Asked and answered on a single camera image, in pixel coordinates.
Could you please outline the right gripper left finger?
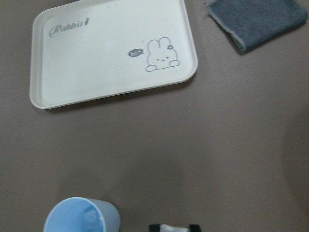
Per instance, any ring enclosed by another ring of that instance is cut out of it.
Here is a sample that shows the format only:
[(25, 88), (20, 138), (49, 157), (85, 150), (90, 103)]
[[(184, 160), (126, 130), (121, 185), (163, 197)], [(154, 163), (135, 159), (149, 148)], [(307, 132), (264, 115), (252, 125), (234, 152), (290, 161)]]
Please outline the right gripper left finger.
[(160, 232), (161, 225), (160, 224), (150, 224), (148, 226), (148, 232)]

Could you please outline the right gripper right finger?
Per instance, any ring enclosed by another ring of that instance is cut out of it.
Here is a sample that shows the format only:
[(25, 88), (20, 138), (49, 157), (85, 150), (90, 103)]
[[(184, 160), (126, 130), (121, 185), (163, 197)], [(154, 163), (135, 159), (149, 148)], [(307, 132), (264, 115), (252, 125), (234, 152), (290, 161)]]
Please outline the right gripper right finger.
[(198, 224), (190, 224), (189, 225), (189, 232), (202, 232), (200, 225)]

